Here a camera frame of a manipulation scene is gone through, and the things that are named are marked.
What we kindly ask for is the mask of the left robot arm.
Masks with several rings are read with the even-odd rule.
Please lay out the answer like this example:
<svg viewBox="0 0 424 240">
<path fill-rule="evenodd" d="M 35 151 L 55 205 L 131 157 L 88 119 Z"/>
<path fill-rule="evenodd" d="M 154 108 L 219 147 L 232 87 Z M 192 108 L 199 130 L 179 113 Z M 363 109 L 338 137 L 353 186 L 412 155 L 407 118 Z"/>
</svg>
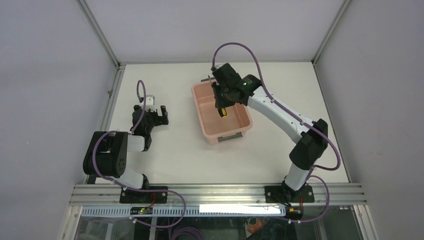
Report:
<svg viewBox="0 0 424 240">
<path fill-rule="evenodd" d="M 82 169 L 86 175 L 121 184 L 132 189 L 131 197 L 138 203 L 145 203 L 151 196 L 148 177 L 127 166 L 128 152 L 146 152 L 152 143 L 154 127 L 169 124 L 166 106 L 160 112 L 149 105 L 142 113 L 142 106 L 135 105 L 132 113 L 134 133 L 126 131 L 95 131 L 83 159 Z"/>
</svg>

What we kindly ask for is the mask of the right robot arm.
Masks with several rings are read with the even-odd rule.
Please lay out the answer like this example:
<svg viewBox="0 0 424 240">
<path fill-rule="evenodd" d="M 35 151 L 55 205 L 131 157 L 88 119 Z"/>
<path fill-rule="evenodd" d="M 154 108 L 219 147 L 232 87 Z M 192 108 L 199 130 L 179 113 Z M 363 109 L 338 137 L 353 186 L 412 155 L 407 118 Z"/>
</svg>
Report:
<svg viewBox="0 0 424 240">
<path fill-rule="evenodd" d="M 268 118 L 294 142 L 289 153 L 291 166 L 282 182 L 282 196 L 289 203 L 296 202 L 302 196 L 301 188 L 313 164 L 328 147 L 324 139 L 328 136 L 328 124 L 323 119 L 302 118 L 291 108 L 277 103 L 259 78 L 252 74 L 241 77 L 229 63 L 213 66 L 211 72 L 215 80 L 211 85 L 215 108 L 221 117 L 236 104 L 247 106 Z"/>
</svg>

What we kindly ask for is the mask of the aluminium frame post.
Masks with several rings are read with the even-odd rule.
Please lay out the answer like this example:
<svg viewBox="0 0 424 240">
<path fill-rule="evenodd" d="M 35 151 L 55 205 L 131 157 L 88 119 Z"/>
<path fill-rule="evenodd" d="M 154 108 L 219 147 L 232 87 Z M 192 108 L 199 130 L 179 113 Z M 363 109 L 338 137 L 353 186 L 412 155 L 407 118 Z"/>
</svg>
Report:
<svg viewBox="0 0 424 240">
<path fill-rule="evenodd" d="M 121 62 L 118 60 L 115 52 L 112 49 L 111 44 L 109 43 L 106 38 L 106 35 L 104 34 L 104 31 L 98 23 L 93 11 L 91 10 L 88 1 L 77 0 L 76 2 L 78 3 L 94 35 L 98 39 L 100 45 L 104 49 L 105 53 L 107 54 L 109 60 L 113 65 L 113 78 L 107 91 L 107 102 L 104 107 L 101 121 L 99 124 L 99 130 L 106 131 L 111 126 L 113 111 L 115 109 L 118 92 L 122 82 L 123 72 L 125 71 L 125 66 L 122 65 Z"/>
<path fill-rule="evenodd" d="M 338 25 L 340 24 L 340 21 L 342 20 L 345 12 L 347 11 L 348 7 L 350 6 L 352 0 L 343 0 L 334 19 L 332 20 L 323 40 L 321 41 L 314 57 L 311 60 L 312 65 L 315 67 L 317 63 L 319 62 L 321 55 L 323 54 L 324 50 L 326 49 L 328 43 L 330 42 L 334 32 L 336 31 Z"/>
</svg>

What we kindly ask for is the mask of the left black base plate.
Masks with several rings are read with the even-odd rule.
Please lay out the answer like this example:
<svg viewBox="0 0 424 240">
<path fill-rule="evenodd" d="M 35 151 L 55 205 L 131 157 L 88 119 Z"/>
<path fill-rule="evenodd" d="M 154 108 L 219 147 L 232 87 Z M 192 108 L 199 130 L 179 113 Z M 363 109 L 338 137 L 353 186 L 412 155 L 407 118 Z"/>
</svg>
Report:
<svg viewBox="0 0 424 240">
<path fill-rule="evenodd" d="M 139 192 L 134 190 L 121 190 L 119 203 L 120 204 L 166 204 L 168 200 L 167 186 L 151 186 L 153 192 Z"/>
</svg>

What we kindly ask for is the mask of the aluminium front rail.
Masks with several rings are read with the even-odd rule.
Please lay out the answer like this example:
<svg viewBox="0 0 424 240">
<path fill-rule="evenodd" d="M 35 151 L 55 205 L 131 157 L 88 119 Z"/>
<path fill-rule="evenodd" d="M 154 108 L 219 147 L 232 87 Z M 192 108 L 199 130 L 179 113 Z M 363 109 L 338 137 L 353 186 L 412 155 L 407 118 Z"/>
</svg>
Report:
<svg viewBox="0 0 424 240">
<path fill-rule="evenodd" d="M 359 183 L 308 183 L 312 187 L 315 202 L 304 206 L 350 206 L 367 205 L 367 199 Z M 169 184 L 167 203 L 155 206 L 198 206 L 202 204 L 265 205 L 265 186 L 280 184 Z M 70 206 L 119 206 L 140 205 L 119 203 L 122 188 L 111 184 L 77 184 L 71 194 Z"/>
</svg>

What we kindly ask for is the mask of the orange object below table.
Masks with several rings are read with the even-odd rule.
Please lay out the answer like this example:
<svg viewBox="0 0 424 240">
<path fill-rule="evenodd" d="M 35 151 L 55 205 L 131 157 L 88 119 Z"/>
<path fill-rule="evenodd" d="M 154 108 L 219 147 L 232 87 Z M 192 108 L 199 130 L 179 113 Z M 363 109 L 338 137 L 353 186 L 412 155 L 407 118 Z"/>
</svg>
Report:
<svg viewBox="0 0 424 240">
<path fill-rule="evenodd" d="M 249 218 L 246 222 L 245 229 L 249 234 L 254 234 L 268 224 L 266 219 L 258 217 Z"/>
</svg>

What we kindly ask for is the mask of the black yellow screwdriver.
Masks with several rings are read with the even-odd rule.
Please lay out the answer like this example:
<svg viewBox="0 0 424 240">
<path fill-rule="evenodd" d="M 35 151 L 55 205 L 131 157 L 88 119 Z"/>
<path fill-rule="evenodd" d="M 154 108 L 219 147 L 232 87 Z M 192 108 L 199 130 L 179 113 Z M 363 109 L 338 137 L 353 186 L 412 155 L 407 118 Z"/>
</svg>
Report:
<svg viewBox="0 0 424 240">
<path fill-rule="evenodd" d="M 210 77 L 210 76 L 208 76 L 208 78 L 207 78 L 209 81 L 210 81 L 210 83 L 211 83 L 211 85 L 212 85 L 212 83 L 214 83 L 214 82 L 216 82 L 216 79 L 214 78 L 214 77 Z M 221 118 L 226 118 L 227 117 L 227 111 L 226 111 L 226 109 L 225 108 L 222 108 L 222 109 L 217 109 L 217 111 L 218 111 L 218 114 L 220 115 L 220 117 Z"/>
</svg>

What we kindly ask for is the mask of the right aluminium frame post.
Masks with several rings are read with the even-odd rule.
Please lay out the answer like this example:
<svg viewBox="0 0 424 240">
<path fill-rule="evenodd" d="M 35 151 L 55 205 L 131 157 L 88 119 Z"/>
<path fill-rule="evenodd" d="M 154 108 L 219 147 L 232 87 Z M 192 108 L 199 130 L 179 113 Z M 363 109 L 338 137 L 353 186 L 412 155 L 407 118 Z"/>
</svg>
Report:
<svg viewBox="0 0 424 240">
<path fill-rule="evenodd" d="M 343 0 L 334 19 L 332 20 L 323 40 L 321 41 L 314 57 L 311 60 L 312 65 L 315 67 L 317 63 L 319 62 L 321 55 L 323 54 L 324 50 L 326 49 L 328 43 L 330 42 L 334 32 L 336 31 L 338 25 L 340 24 L 340 21 L 342 20 L 345 12 L 347 11 L 348 7 L 350 6 L 352 0 Z"/>
</svg>

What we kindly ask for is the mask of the left aluminium frame post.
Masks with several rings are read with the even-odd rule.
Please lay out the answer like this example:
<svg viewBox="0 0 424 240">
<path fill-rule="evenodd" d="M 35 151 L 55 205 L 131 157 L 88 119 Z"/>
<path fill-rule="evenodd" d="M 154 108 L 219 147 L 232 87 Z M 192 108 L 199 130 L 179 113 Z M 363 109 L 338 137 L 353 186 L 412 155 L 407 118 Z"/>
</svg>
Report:
<svg viewBox="0 0 424 240">
<path fill-rule="evenodd" d="M 125 71 L 125 66 L 122 65 L 121 62 L 118 60 L 115 52 L 112 49 L 111 44 L 109 43 L 106 38 L 106 35 L 104 34 L 104 31 L 98 23 L 93 11 L 91 10 L 88 1 L 77 0 L 76 2 L 78 3 L 94 35 L 98 39 L 100 45 L 104 49 L 105 53 L 107 54 L 109 60 L 113 65 L 113 78 L 107 91 L 107 102 L 104 107 L 101 121 L 99 124 L 99 130 L 106 131 L 111 126 L 113 111 L 115 109 L 118 92 L 122 82 L 123 72 Z"/>
</svg>

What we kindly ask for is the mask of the pink plastic bin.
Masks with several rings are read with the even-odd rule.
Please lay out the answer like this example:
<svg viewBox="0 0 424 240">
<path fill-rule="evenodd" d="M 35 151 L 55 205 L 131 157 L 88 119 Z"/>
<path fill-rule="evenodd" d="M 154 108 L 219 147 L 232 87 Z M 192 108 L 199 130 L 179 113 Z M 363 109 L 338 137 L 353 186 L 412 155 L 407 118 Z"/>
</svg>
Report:
<svg viewBox="0 0 424 240">
<path fill-rule="evenodd" d="M 253 126 L 251 115 L 246 106 L 235 104 L 225 108 L 220 116 L 215 108 L 215 95 L 212 81 L 204 79 L 191 87 L 195 109 L 202 134 L 210 145 L 243 137 Z"/>
</svg>

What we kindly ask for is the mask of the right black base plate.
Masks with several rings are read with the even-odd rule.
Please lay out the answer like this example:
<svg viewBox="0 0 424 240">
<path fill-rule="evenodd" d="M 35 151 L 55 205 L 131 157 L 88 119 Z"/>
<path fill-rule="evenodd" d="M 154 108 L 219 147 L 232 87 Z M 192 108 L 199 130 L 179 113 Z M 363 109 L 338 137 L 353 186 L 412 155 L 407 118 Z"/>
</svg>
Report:
<svg viewBox="0 0 424 240">
<path fill-rule="evenodd" d="M 304 185 L 297 191 L 282 185 L 267 185 L 264 187 L 266 203 L 300 204 L 314 203 L 315 196 L 310 185 Z"/>
</svg>

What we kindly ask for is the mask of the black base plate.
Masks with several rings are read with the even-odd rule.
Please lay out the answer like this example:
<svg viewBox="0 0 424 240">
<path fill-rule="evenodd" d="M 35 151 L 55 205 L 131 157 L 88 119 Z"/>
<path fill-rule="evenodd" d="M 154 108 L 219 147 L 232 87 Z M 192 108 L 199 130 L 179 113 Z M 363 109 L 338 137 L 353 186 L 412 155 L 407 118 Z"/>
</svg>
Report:
<svg viewBox="0 0 424 240">
<path fill-rule="evenodd" d="M 282 185 L 267 185 L 264 187 L 266 203 L 300 204 L 314 203 L 315 196 L 310 185 L 304 185 L 297 191 Z"/>
<path fill-rule="evenodd" d="M 167 186 L 151 186 L 153 192 L 139 192 L 134 190 L 121 190 L 119 203 L 120 204 L 166 204 L 168 200 Z"/>
</svg>

